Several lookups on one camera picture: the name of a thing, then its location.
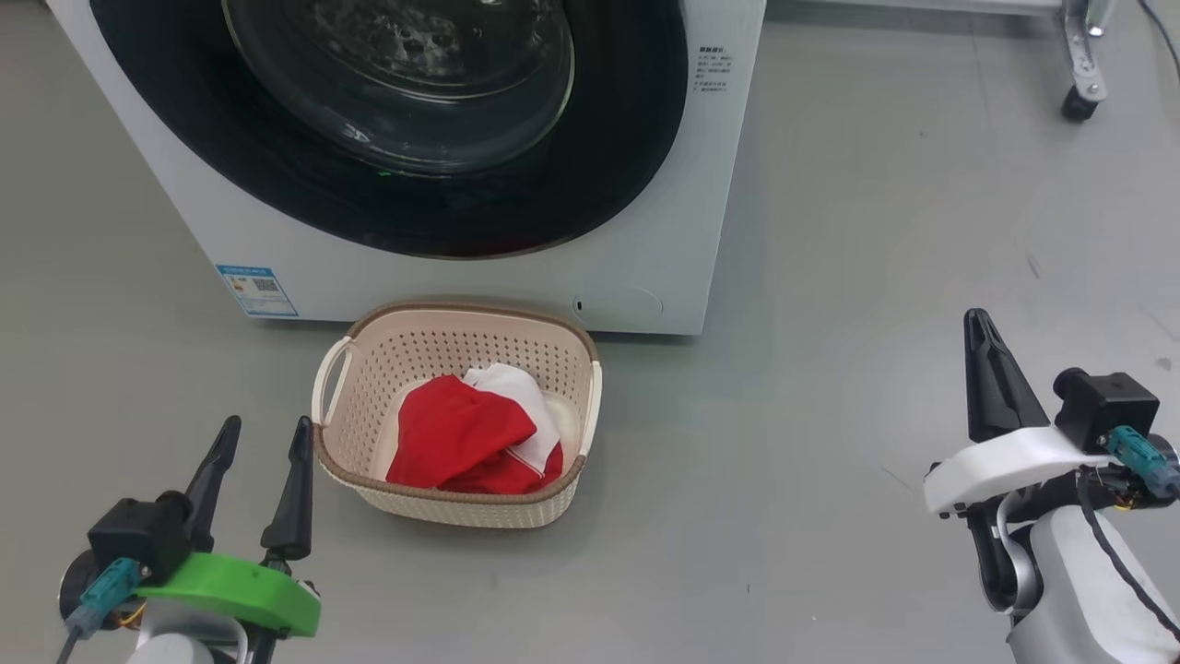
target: white cloth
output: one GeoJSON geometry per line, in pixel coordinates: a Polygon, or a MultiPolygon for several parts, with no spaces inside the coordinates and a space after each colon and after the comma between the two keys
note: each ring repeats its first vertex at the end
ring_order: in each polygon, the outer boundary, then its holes
{"type": "Polygon", "coordinates": [[[487,369],[468,369],[463,382],[481,393],[492,393],[520,405],[520,409],[537,427],[537,433],[507,452],[544,478],[545,462],[562,441],[562,435],[545,406],[545,395],[532,376],[522,369],[496,363],[487,369]]]}

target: robotic arm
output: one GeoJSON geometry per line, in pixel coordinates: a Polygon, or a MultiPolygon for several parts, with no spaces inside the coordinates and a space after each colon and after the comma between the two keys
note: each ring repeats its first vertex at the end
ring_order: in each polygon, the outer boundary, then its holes
{"type": "Polygon", "coordinates": [[[291,579],[289,561],[312,553],[312,423],[300,419],[290,473],[255,564],[211,553],[222,479],[234,464],[242,421],[225,421],[185,493],[153,502],[120,500],[87,533],[90,548],[66,570],[58,596],[67,640],[132,629],[129,664],[269,664],[288,637],[313,637],[320,596],[291,579]]]}
{"type": "Polygon", "coordinates": [[[964,520],[989,605],[1011,620],[1018,664],[1171,664],[1180,629],[1097,509],[1180,497],[1159,401],[1126,374],[1062,373],[1053,423],[991,317],[964,317],[968,433],[976,445],[925,479],[926,507],[964,520]]]}

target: clothes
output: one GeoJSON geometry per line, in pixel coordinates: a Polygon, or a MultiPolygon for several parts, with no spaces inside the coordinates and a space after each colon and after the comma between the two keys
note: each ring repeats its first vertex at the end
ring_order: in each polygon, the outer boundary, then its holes
{"type": "Polygon", "coordinates": [[[386,481],[517,495],[560,476],[560,435],[532,377],[492,366],[468,372],[465,381],[477,387],[441,376],[406,396],[398,413],[398,453],[386,481]]]}

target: basket handle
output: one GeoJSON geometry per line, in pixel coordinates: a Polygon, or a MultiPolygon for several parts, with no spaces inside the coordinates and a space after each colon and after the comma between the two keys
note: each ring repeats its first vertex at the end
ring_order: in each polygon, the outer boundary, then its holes
{"type": "Polygon", "coordinates": [[[582,449],[579,456],[585,456],[594,443],[594,433],[598,428],[598,408],[602,406],[602,366],[592,363],[590,379],[590,408],[586,409],[586,426],[582,429],[582,449]]]}
{"type": "Polygon", "coordinates": [[[332,423],[332,414],[336,412],[336,402],[340,401],[340,392],[345,387],[345,376],[348,375],[348,366],[353,363],[353,338],[345,336],[328,349],[328,354],[323,356],[323,362],[320,363],[320,370],[315,373],[315,384],[312,386],[312,422],[321,427],[327,427],[332,423]],[[336,384],[332,390],[332,401],[328,402],[328,410],[323,410],[323,392],[327,388],[328,375],[332,374],[332,368],[340,362],[340,356],[345,356],[345,364],[340,368],[340,374],[336,375],[336,384]]]}

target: yellow wire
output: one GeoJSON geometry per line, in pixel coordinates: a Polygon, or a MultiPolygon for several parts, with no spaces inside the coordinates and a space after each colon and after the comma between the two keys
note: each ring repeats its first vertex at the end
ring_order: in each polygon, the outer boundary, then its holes
{"type": "Polygon", "coordinates": [[[132,623],[135,623],[136,620],[138,620],[139,617],[144,614],[144,606],[148,606],[146,601],[143,603],[143,604],[140,604],[139,609],[136,609],[136,612],[132,613],[130,617],[124,618],[123,620],[119,620],[119,626],[120,627],[129,627],[129,626],[131,626],[132,623]]]}

